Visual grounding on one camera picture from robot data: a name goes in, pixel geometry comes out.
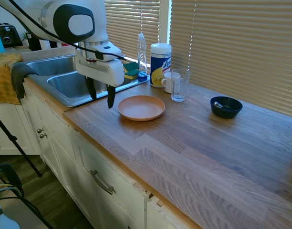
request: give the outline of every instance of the dark floor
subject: dark floor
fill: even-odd
[[[40,210],[55,229],[93,229],[41,158],[29,158],[43,174],[42,177],[37,177],[22,156],[0,156],[0,164],[11,164],[17,172],[23,184],[25,198]]]

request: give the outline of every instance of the black stand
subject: black stand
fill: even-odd
[[[4,133],[7,135],[7,137],[9,138],[9,140],[12,141],[12,143],[20,151],[20,153],[25,158],[25,160],[28,162],[28,164],[30,164],[30,166],[36,172],[36,174],[38,175],[38,177],[42,177],[42,174],[38,171],[38,169],[36,168],[36,166],[30,161],[30,159],[26,156],[26,154],[24,153],[24,151],[22,150],[22,148],[17,143],[17,140],[18,140],[17,137],[11,135],[11,133],[8,131],[8,129],[6,128],[6,126],[3,124],[3,122],[1,120],[0,120],[0,127],[4,131]]]

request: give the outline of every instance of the yellow towel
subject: yellow towel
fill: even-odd
[[[21,54],[0,53],[0,103],[20,105],[13,90],[9,66],[22,61]]]

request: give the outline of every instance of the window blinds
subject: window blinds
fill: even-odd
[[[292,0],[173,0],[172,67],[292,116]]]
[[[150,60],[150,45],[158,42],[160,0],[104,0],[104,4],[109,41],[136,60],[138,34],[143,32]]]

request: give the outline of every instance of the disinfecting wipes canister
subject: disinfecting wipes canister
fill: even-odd
[[[150,52],[150,85],[163,87],[161,81],[164,79],[164,73],[170,71],[171,45],[167,43],[152,44]]]

